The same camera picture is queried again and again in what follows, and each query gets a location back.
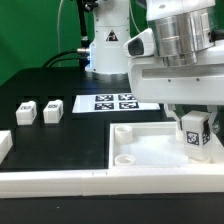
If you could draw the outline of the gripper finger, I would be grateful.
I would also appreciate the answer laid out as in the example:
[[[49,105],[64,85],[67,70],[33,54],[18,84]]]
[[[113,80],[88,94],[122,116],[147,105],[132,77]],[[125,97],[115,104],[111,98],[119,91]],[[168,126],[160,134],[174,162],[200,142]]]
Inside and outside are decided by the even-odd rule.
[[[219,122],[216,120],[218,114],[217,105],[207,105],[205,111],[205,131],[209,134],[217,134],[220,130]]]
[[[176,112],[176,105],[175,104],[165,104],[164,110],[165,110],[166,116],[168,118],[173,118],[177,122],[178,129],[181,130],[182,122],[181,122],[181,118],[178,116],[178,114]]]

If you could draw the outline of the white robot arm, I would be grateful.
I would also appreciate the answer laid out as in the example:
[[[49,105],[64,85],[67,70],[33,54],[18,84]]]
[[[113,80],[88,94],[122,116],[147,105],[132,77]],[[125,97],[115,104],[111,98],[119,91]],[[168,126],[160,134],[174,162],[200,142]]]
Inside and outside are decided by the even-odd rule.
[[[129,0],[93,0],[88,72],[126,74],[140,102],[205,105],[213,126],[224,105],[224,36],[215,0],[141,0],[148,28],[131,37]]]

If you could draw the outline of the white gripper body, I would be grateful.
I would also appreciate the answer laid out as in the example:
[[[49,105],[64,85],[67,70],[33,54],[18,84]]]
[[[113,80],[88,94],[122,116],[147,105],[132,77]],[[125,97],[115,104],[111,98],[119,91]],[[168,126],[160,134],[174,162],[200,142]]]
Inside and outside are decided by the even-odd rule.
[[[139,102],[224,105],[224,40],[198,54],[194,65],[166,67],[155,57],[153,31],[147,28],[123,46],[128,79]]]

